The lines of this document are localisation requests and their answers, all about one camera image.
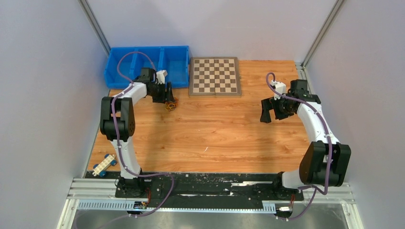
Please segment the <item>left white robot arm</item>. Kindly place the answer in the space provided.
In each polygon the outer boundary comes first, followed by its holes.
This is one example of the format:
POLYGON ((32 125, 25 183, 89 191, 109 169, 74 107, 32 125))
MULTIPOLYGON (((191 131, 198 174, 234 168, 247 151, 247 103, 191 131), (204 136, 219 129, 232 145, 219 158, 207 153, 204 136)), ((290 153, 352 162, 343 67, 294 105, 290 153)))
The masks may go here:
POLYGON ((128 190, 135 198, 143 196, 146 184, 133 146, 136 129, 134 105, 146 96, 154 103, 165 104, 175 109, 177 100, 173 96, 171 82, 166 81, 166 70, 142 68, 140 75, 115 96, 106 96, 101 102, 100 132, 113 145, 120 164, 117 188, 128 190))

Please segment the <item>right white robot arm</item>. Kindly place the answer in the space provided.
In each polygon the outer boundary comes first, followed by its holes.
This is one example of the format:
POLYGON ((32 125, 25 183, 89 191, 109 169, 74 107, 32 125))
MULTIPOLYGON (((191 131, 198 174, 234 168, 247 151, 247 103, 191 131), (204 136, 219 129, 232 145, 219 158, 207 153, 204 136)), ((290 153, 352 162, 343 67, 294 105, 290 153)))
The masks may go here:
POLYGON ((275 197, 285 199, 292 189, 323 186, 321 193, 326 194, 329 187, 340 187, 344 182, 351 149, 340 143, 329 128, 320 98, 309 92, 306 80, 291 81, 290 89, 275 80, 267 80, 266 83, 274 96, 261 101, 260 121, 270 123, 270 111, 274 111, 277 120, 298 115, 310 141, 299 168, 278 174, 272 187, 275 197))

